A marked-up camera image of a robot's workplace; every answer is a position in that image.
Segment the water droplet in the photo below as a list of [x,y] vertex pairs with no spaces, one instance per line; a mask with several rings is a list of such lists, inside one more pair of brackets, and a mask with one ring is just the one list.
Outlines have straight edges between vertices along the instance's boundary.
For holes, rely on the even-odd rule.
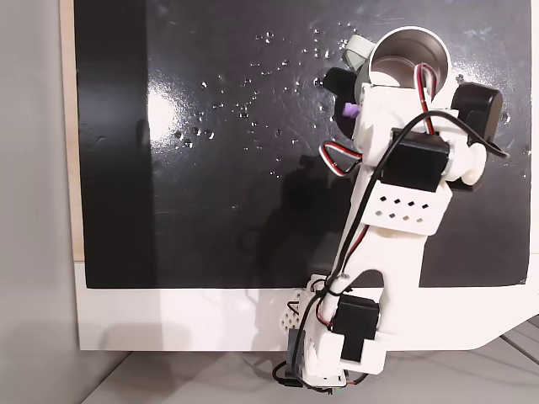
[[503,111],[501,115],[499,116],[499,120],[505,125],[508,124],[511,121],[511,115],[507,113],[507,111]]

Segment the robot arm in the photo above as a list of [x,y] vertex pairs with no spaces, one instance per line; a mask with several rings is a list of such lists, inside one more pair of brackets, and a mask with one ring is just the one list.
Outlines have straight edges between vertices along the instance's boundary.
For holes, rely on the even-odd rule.
[[[315,390],[345,386],[346,370],[380,373],[392,340],[424,327],[404,314],[420,306],[424,244],[451,200],[450,184],[476,184],[487,148],[506,156],[457,118],[459,103],[421,114],[416,97],[411,88],[364,84],[353,138],[362,163],[334,271],[323,282],[313,276],[297,296],[300,314],[281,320],[292,324],[290,371]],[[435,135],[424,133],[427,116]],[[378,303],[349,293],[372,269],[384,280]]]

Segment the red and white wire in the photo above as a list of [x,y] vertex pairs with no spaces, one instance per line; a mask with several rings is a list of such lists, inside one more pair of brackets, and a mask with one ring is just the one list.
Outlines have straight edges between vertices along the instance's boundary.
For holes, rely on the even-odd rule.
[[[332,149],[337,151],[340,154],[343,154],[347,157],[350,157],[354,159],[354,163],[350,166],[350,168],[343,170],[339,165],[331,158],[331,156],[328,153],[328,149]],[[326,163],[326,165],[329,167],[329,169],[338,177],[344,177],[345,175],[349,174],[357,164],[361,162],[362,155],[361,153],[358,153],[357,151],[353,151],[349,149],[348,147],[345,147],[343,145],[340,145],[339,143],[336,143],[334,141],[325,141],[319,148],[318,152],[320,153],[320,156],[322,157],[323,161]]]
[[[421,103],[421,109],[423,112],[427,112],[429,110],[429,105],[427,104],[426,97],[424,95],[424,80],[423,78],[427,77],[427,81],[429,84],[429,94],[430,94],[430,101],[432,101],[436,95],[436,73],[434,69],[428,65],[427,63],[419,63],[414,68],[414,86],[417,88],[419,92],[419,101]],[[427,118],[424,120],[425,129],[429,134],[433,135],[435,133],[435,128],[432,125],[432,119]]]

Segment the black wire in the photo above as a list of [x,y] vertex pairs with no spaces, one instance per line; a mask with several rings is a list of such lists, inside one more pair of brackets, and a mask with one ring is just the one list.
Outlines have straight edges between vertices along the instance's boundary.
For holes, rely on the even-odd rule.
[[367,378],[369,374],[368,373],[364,373],[363,375],[361,375],[360,377],[358,377],[356,380],[352,381],[350,384],[351,385],[358,385],[359,383],[361,383],[363,380],[365,380]]
[[319,282],[323,282],[324,280],[326,280],[325,278],[320,278],[320,279],[317,279],[315,280],[314,282],[311,283],[311,292],[314,292],[314,285],[319,283]]
[[297,351],[300,347],[300,340],[302,339],[303,330],[305,329],[305,323],[307,322],[307,317],[309,314],[309,311],[312,308],[312,305],[314,305],[314,302],[320,299],[322,295],[316,294],[312,297],[312,299],[309,300],[307,303],[307,306],[305,307],[305,311],[303,312],[302,322],[300,323],[299,328],[297,329],[297,338],[296,343],[294,344],[294,351],[292,352],[292,373],[296,379],[299,380],[302,385],[304,385],[307,389],[315,390],[318,393],[330,393],[333,391],[333,389],[322,389],[320,387],[314,387],[313,385],[309,385],[304,379],[302,379],[296,372],[296,360],[297,360]]
[[367,184],[366,190],[363,193],[363,198],[361,199],[360,206],[357,210],[357,213],[355,215],[354,221],[352,222],[352,226],[350,227],[350,230],[348,234],[346,235],[346,238],[344,239],[343,246],[339,252],[339,259],[337,261],[337,265],[335,267],[335,270],[328,276],[328,280],[326,282],[327,287],[331,287],[331,284],[335,281],[335,278],[339,275],[340,271],[346,266],[348,262],[348,258],[350,256],[347,256],[348,249],[350,247],[350,244],[352,243],[352,240],[354,238],[354,234],[357,231],[358,227],[361,223],[361,218],[363,217],[363,214],[365,213],[365,209],[367,206],[367,203],[369,202],[369,198],[371,197],[372,190],[374,189],[374,186],[376,185],[376,181],[380,179],[382,176],[382,171],[384,167],[387,164],[387,161],[389,157],[392,155],[395,148],[398,146],[398,144],[403,141],[404,137],[416,126],[419,122],[424,120],[425,118],[429,118],[430,116],[439,116],[441,118],[444,118],[445,120],[450,121],[453,125],[457,126],[459,129],[466,132],[470,137],[472,137],[475,141],[478,143],[481,143],[485,146],[488,152],[493,153],[495,156],[506,158],[509,156],[508,153],[505,151],[502,151],[498,146],[496,146],[494,143],[491,143],[489,141],[485,141],[475,130],[473,130],[470,126],[466,125],[464,122],[459,120],[458,118],[455,118],[453,115],[448,114],[444,111],[439,110],[431,110],[424,112],[415,118],[413,118],[398,134],[393,138],[392,143],[387,148],[386,152],[384,153],[382,159],[374,169],[374,172],[372,173],[371,179],[369,180],[369,183]]
[[296,316],[299,316],[299,315],[300,315],[300,312],[299,312],[298,310],[296,310],[294,307],[292,307],[292,305],[294,305],[294,304],[297,305],[298,303],[299,303],[298,301],[294,301],[294,300],[293,300],[293,301],[289,301],[288,303],[286,303],[286,306],[287,306],[290,310],[292,310],[292,312],[295,313]]
[[285,382],[286,382],[286,379],[282,378],[282,377],[279,377],[277,375],[277,372],[279,371],[280,368],[283,368],[284,366],[286,366],[286,361],[284,362],[281,362],[280,364],[278,364],[277,366],[275,366],[273,368],[273,370],[271,371],[271,375],[272,377],[274,378],[274,380],[279,383],[280,385],[284,385]]

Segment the wooden edge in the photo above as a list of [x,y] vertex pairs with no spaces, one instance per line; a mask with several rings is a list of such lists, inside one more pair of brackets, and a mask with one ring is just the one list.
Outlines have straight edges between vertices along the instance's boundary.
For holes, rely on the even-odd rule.
[[61,70],[66,126],[67,176],[73,261],[84,261],[83,202],[78,155],[77,65],[74,0],[60,0]]

